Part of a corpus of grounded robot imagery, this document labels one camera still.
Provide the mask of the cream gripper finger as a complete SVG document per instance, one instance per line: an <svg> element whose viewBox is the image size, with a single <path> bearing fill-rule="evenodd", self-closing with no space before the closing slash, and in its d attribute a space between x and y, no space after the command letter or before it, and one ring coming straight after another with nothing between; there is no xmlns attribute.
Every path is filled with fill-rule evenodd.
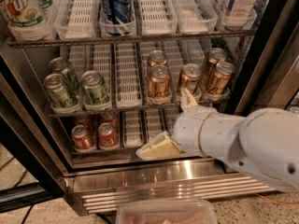
<svg viewBox="0 0 299 224"><path fill-rule="evenodd" d="M181 88L181 108L183 111L187 111L192 107L198 106L195 98L190 93L190 91L186 88Z"/></svg>
<svg viewBox="0 0 299 224"><path fill-rule="evenodd" d="M171 138L167 131L159 133L146 145L139 148L135 154L142 161L154 161L173 158L183 153L180 146Z"/></svg>

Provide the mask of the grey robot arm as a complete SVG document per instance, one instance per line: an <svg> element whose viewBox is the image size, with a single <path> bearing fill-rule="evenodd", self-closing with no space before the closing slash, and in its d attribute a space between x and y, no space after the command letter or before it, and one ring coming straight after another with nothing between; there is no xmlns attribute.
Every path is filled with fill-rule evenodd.
<svg viewBox="0 0 299 224"><path fill-rule="evenodd" d="M173 158L181 152L211 157L280 191L299 190L299 117L262 108L245 117L197 104L181 90L182 113L173 132L159 133L136 155L143 161Z"/></svg>

